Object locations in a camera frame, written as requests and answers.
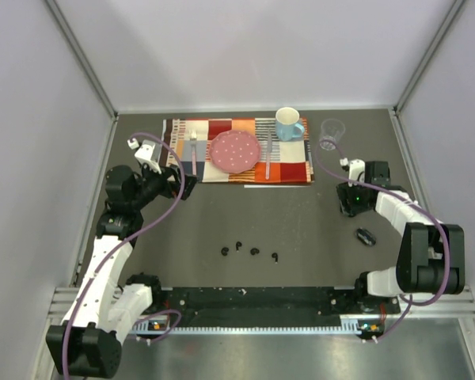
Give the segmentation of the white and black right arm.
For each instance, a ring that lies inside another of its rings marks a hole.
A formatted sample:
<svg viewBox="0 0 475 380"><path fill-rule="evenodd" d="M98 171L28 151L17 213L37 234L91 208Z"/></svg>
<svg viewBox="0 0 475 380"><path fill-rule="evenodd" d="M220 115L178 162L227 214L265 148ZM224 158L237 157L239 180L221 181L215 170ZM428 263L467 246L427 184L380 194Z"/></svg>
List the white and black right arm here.
<svg viewBox="0 0 475 380"><path fill-rule="evenodd" d="M403 294L458 295L465 287L463 229L429 215L404 188L392 185L386 161L340 159L348 179L336 186L340 212L355 217L374 211L401 235L397 263L364 272L356 280L355 307L374 312L383 297Z"/></svg>

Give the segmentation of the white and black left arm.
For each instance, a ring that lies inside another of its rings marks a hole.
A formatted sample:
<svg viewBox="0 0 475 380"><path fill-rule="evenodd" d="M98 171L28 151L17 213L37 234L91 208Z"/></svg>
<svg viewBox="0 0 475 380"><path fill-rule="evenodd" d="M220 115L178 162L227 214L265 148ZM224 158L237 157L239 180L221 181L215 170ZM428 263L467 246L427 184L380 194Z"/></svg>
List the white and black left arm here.
<svg viewBox="0 0 475 380"><path fill-rule="evenodd" d="M46 335L56 370L64 378L114 377L124 341L139 317L163 307L155 275L132 275L121 296L115 291L138 236L146 231L142 209L159 196L186 200L196 182L196 177L183 174L175 165L158 171L142 165L139 173L118 165L106 173L107 199L89 266L69 311Z"/></svg>

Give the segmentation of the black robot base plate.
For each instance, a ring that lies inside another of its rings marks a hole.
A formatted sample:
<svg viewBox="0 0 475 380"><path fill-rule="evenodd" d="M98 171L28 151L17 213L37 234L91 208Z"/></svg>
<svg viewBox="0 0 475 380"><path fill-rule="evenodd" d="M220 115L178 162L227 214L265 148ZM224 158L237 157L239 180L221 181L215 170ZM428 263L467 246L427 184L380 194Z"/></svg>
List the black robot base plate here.
<svg viewBox="0 0 475 380"><path fill-rule="evenodd" d="M393 316L394 298L334 287L174 287L162 304L181 312L182 328L311 328L335 326L344 314Z"/></svg>

